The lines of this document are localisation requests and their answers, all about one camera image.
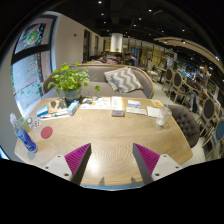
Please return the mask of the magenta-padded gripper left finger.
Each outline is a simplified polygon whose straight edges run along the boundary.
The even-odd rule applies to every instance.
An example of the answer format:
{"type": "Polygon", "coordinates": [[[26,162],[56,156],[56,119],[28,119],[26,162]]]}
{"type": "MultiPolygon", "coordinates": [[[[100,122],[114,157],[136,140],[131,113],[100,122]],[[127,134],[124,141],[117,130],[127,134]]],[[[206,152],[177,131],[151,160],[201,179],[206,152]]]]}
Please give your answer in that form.
{"type": "Polygon", "coordinates": [[[43,166],[43,169],[76,185],[80,185],[90,155],[91,144],[88,143],[65,156],[56,155],[43,166]]]}

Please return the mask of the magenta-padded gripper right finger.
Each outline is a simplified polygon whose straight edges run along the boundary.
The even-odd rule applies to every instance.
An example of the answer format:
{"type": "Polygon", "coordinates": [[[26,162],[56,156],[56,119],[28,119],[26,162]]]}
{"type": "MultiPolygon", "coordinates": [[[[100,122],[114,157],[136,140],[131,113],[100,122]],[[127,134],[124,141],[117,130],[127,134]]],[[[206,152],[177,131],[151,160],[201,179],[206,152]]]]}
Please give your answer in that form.
{"type": "Polygon", "coordinates": [[[133,155],[145,185],[182,169],[168,154],[157,154],[152,150],[134,143],[133,155]]]}

